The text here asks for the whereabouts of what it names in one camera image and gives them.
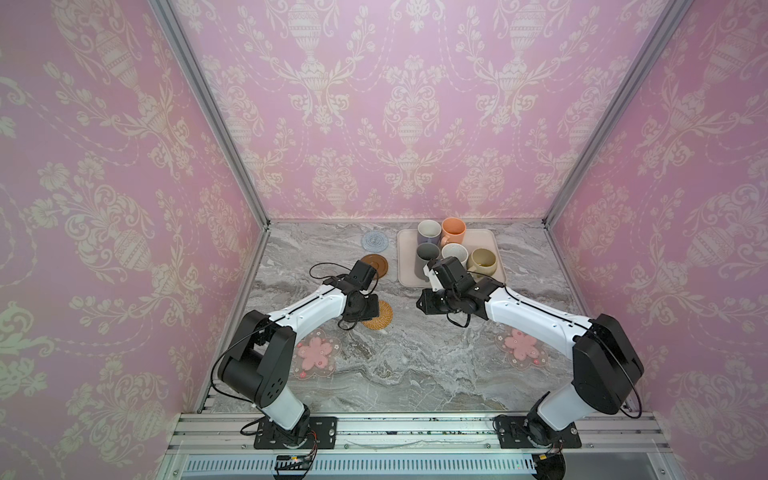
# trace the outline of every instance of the black mounting plate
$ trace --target black mounting plate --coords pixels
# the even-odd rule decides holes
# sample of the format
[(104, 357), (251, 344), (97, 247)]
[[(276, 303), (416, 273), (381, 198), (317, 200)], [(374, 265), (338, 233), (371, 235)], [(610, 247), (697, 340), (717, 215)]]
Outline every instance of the black mounting plate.
[[(336, 447), (337, 417), (310, 416), (310, 431), (317, 435), (317, 448), (320, 450), (333, 450)], [(276, 426), (267, 417), (262, 417), (256, 424), (256, 436), (253, 447), (256, 450), (284, 450), (288, 449), (278, 438)], [(306, 441), (295, 450), (311, 450), (315, 444), (315, 437), (311, 434)]]
[[(534, 445), (528, 439), (528, 433), (523, 429), (525, 422), (524, 416), (499, 415), (494, 419), (498, 426), (496, 436), (498, 444), (502, 449), (539, 449), (540, 445)], [(564, 449), (580, 449), (581, 439), (576, 430), (576, 424), (571, 423), (560, 432), (560, 438), (563, 440)]]

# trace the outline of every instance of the pink flower coaster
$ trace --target pink flower coaster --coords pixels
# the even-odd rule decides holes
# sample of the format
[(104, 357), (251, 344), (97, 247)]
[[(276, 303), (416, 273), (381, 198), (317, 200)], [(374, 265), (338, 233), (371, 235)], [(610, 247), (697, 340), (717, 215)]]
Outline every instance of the pink flower coaster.
[(292, 372), (300, 380), (330, 376), (336, 370), (333, 357), (341, 350), (341, 341), (317, 329), (305, 336), (293, 350)]
[(497, 335), (496, 346), (507, 354), (510, 365), (516, 369), (525, 370), (529, 366), (547, 366), (549, 356), (540, 347), (536, 346), (538, 340), (526, 335), (518, 329), (511, 329), (506, 335)]

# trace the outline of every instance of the vent grille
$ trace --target vent grille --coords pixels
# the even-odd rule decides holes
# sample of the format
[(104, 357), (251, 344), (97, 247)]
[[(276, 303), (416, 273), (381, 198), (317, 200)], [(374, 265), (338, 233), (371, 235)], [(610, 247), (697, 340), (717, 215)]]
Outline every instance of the vent grille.
[[(287, 462), (277, 462), (278, 466)], [(190, 455), (184, 477), (209, 475), (270, 474), (274, 455)], [(313, 475), (359, 475), (361, 473), (400, 475), (510, 475), (534, 474), (530, 455), (503, 454), (319, 454)]]

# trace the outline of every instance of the mug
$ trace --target mug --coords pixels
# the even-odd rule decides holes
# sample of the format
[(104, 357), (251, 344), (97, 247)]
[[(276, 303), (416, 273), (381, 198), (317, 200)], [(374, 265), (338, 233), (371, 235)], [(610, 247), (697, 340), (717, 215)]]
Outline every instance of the mug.
[(422, 243), (416, 247), (416, 276), (424, 281), (429, 280), (424, 274), (424, 266), (430, 260), (437, 260), (437, 257), (440, 257), (440, 247), (434, 243)]
[(442, 257), (456, 257), (461, 262), (464, 268), (467, 267), (467, 259), (469, 258), (469, 252), (460, 243), (449, 243), (442, 248)]
[(461, 243), (464, 241), (464, 233), (467, 232), (467, 224), (464, 220), (456, 217), (449, 217), (442, 221), (442, 240), (440, 246), (444, 247), (448, 243)]
[(417, 231), (419, 232), (419, 242), (417, 245), (427, 242), (434, 243), (435, 245), (440, 243), (440, 238), (442, 237), (442, 227), (440, 227), (440, 223), (437, 223), (434, 220), (424, 220), (419, 223)]
[[(487, 248), (478, 248), (467, 260), (467, 271), (470, 273), (483, 273), (485, 275), (493, 275), (498, 268), (498, 261), (496, 255)], [(482, 275), (474, 276), (475, 279), (482, 277)]]

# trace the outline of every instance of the gray mug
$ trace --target gray mug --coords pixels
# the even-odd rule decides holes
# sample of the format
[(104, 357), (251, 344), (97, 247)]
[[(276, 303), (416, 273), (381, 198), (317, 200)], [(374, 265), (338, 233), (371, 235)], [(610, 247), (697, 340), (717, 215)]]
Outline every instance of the gray mug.
[(416, 247), (416, 276), (424, 281), (429, 280), (424, 274), (424, 266), (438, 257), (440, 257), (440, 247), (434, 243), (422, 243)]
[(434, 220), (424, 220), (419, 223), (419, 228), (416, 229), (416, 231), (419, 233), (419, 242), (417, 245), (428, 242), (434, 243), (435, 245), (440, 244), (440, 238), (442, 237), (442, 225), (440, 225), (440, 223), (437, 223)]

